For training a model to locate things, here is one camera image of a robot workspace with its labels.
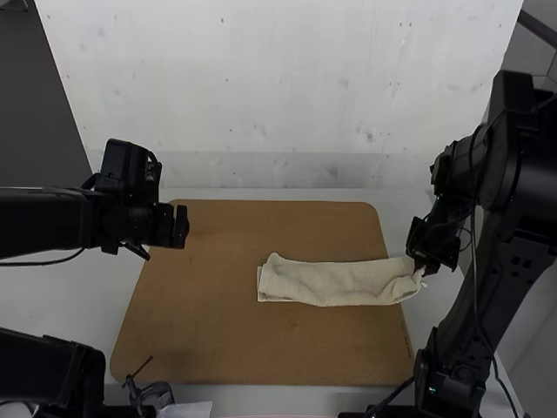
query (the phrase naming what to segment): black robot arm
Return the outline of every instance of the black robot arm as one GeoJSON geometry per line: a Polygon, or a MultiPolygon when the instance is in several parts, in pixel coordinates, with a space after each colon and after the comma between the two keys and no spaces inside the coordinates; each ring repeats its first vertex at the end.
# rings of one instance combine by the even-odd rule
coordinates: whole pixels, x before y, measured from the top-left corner
{"type": "Polygon", "coordinates": [[[501,71],[489,116],[435,160],[437,201],[415,218],[406,252],[436,273],[456,268],[465,218],[485,220],[475,262],[415,362],[415,402],[427,416],[475,418],[493,354],[521,302],[557,255],[557,102],[532,77],[501,71]]]}
{"type": "Polygon", "coordinates": [[[100,173],[81,189],[0,189],[0,259],[94,247],[117,254],[124,246],[147,260],[143,244],[184,248],[187,208],[177,206],[175,218],[172,205],[158,202],[161,171],[152,152],[110,139],[100,173]]]}

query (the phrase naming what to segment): folded towel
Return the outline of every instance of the folded towel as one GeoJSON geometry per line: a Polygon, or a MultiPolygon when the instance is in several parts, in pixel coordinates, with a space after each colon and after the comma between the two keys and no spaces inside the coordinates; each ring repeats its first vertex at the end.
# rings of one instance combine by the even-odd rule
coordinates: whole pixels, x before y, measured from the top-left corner
{"type": "Polygon", "coordinates": [[[258,301],[293,301],[316,307],[393,305],[425,283],[409,257],[351,263],[306,263],[272,253],[258,268],[258,301]]]}

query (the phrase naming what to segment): white table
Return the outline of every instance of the white table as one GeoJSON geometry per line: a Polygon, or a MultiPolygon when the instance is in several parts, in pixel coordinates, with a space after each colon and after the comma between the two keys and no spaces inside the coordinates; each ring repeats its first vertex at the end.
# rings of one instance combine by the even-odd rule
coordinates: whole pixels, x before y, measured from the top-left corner
{"type": "MultiPolygon", "coordinates": [[[[404,253],[413,216],[431,209],[425,192],[366,189],[165,189],[161,201],[171,199],[273,199],[362,201],[373,205],[389,257],[404,253]]],[[[40,258],[59,253],[41,254],[40,258]]],[[[30,258],[36,260],[38,255],[30,258]]],[[[89,344],[110,359],[125,311],[137,283],[143,261],[125,250],[117,257],[90,250],[72,262],[49,267],[10,268],[0,278],[0,327],[30,334],[50,334],[89,344]]],[[[425,346],[432,326],[453,304],[462,273],[441,268],[427,279],[428,288],[403,302],[406,326],[414,352],[425,346]]],[[[502,379],[519,406],[507,373],[502,379]]],[[[107,403],[126,403],[127,393],[105,376],[107,403]]],[[[325,415],[364,410],[382,400],[391,388],[274,387],[240,385],[176,385],[177,401],[213,401],[213,418],[233,415],[325,415]]],[[[394,403],[411,404],[407,390],[394,403]]],[[[493,377],[481,413],[486,418],[513,416],[507,399],[493,377]]]]}

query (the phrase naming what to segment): white backdrop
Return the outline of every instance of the white backdrop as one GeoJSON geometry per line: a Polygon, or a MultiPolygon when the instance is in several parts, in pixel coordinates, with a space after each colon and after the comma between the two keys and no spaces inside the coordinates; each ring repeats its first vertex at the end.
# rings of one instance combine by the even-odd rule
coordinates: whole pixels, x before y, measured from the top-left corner
{"type": "Polygon", "coordinates": [[[521,0],[39,0],[93,169],[166,186],[408,187],[480,122],[521,0]]]}

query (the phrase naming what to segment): cork board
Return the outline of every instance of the cork board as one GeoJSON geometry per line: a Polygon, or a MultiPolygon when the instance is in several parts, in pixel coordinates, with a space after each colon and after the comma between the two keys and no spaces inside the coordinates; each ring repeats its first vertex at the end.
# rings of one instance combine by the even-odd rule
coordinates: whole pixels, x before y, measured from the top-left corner
{"type": "Polygon", "coordinates": [[[151,249],[111,357],[122,381],[395,385],[412,372],[402,310],[257,302],[257,267],[273,251],[304,261],[386,258],[365,203],[178,200],[182,251],[151,249]]]}

